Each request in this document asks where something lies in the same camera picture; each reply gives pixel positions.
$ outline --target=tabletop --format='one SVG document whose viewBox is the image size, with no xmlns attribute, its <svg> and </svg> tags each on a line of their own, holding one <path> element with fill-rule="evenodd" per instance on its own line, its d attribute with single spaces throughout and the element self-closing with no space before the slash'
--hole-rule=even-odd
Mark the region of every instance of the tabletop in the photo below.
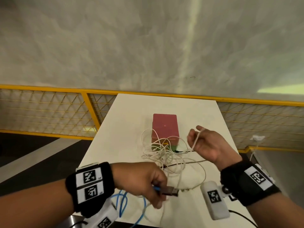
<svg viewBox="0 0 304 228">
<path fill-rule="evenodd" d="M 118 94 L 80 166 L 93 162 L 141 162 L 141 136 L 150 139 L 153 114 L 175 114 L 180 137 L 186 141 L 191 128 L 201 125 L 215 130 L 237 152 L 235 144 L 217 106 L 216 101 L 170 98 L 146 95 Z M 184 150 L 185 144 L 180 140 L 178 149 Z M 195 152 L 184 154 L 185 157 L 196 161 L 203 160 Z M 220 184 L 220 173 L 214 164 L 205 161 L 202 166 L 206 171 L 206 181 L 215 181 Z M 196 163 L 186 165 L 182 172 L 180 188 L 191 188 L 204 180 L 203 169 Z M 178 177 L 169 177 L 168 185 L 176 186 Z M 247 218 L 251 216 L 247 209 L 237 201 L 224 199 L 228 209 L 237 211 Z M 128 205 L 123 216 L 117 221 L 134 223 L 140 217 L 143 209 L 143 200 L 133 195 L 128 196 Z M 209 215 L 206 203 L 200 188 L 187 192 L 180 192 L 178 197 L 169 197 L 160 210 L 148 207 L 139 224 L 155 227 L 212 227 L 238 228 L 251 227 L 247 220 L 231 214 L 230 218 L 213 221 Z"/>
</svg>

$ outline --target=red box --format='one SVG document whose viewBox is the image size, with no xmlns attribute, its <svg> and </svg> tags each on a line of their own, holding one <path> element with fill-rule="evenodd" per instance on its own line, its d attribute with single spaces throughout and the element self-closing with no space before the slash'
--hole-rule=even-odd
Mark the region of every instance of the red box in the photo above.
<svg viewBox="0 0 304 228">
<path fill-rule="evenodd" d="M 159 138 L 168 138 L 170 136 L 176 136 L 169 138 L 171 143 L 171 149 L 176 150 L 179 140 L 179 132 L 177 125 L 177 117 L 175 114 L 154 114 L 152 128 L 156 131 Z M 158 138 L 156 133 L 152 131 L 152 143 L 157 141 Z"/>
</svg>

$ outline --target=wire mesh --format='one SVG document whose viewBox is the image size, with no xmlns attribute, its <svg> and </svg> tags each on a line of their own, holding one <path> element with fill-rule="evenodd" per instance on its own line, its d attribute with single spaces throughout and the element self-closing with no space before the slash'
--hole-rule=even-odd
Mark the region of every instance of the wire mesh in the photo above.
<svg viewBox="0 0 304 228">
<path fill-rule="evenodd" d="M 304 107 L 218 102 L 238 149 L 255 146 L 253 135 L 265 136 L 260 146 L 303 149 Z"/>
<path fill-rule="evenodd" d="M 103 94 L 89 94 L 95 112 L 100 120 L 103 122 L 105 116 L 107 115 L 110 107 L 112 106 L 116 95 L 103 95 Z"/>
<path fill-rule="evenodd" d="M 0 129 L 94 137 L 80 93 L 0 89 Z"/>
</svg>

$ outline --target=gray wall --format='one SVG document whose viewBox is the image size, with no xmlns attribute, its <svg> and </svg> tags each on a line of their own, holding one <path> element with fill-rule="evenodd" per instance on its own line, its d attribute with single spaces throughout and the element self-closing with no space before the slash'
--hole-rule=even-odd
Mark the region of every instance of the gray wall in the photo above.
<svg viewBox="0 0 304 228">
<path fill-rule="evenodd" d="M 254 156 L 282 192 L 304 208 L 304 153 L 256 151 Z"/>
<path fill-rule="evenodd" d="M 304 101 L 304 0 L 0 0 L 0 83 Z"/>
</svg>

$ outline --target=black wristband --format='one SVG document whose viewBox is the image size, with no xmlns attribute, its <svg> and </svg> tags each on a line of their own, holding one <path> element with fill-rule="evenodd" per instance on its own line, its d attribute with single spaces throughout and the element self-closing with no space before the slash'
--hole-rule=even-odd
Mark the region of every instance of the black wristband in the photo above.
<svg viewBox="0 0 304 228">
<path fill-rule="evenodd" d="M 75 212 L 81 212 L 81 214 L 86 218 L 89 218 L 96 214 L 98 211 L 100 211 L 105 200 L 110 197 L 115 190 L 114 179 L 110 164 L 108 162 L 103 162 L 99 164 L 98 167 L 101 169 L 102 179 L 97 180 L 92 184 L 88 184 L 88 187 L 94 187 L 94 184 L 96 184 L 97 182 L 102 182 L 103 193 L 92 197 L 91 199 L 87 199 L 84 202 L 78 203 L 77 190 L 79 189 L 79 187 L 78 189 L 76 187 L 76 174 L 78 173 L 71 174 L 65 180 L 66 189 L 73 199 Z"/>
<path fill-rule="evenodd" d="M 243 206 L 280 192 L 269 176 L 250 161 L 241 161 L 223 169 L 221 183 Z"/>
</svg>

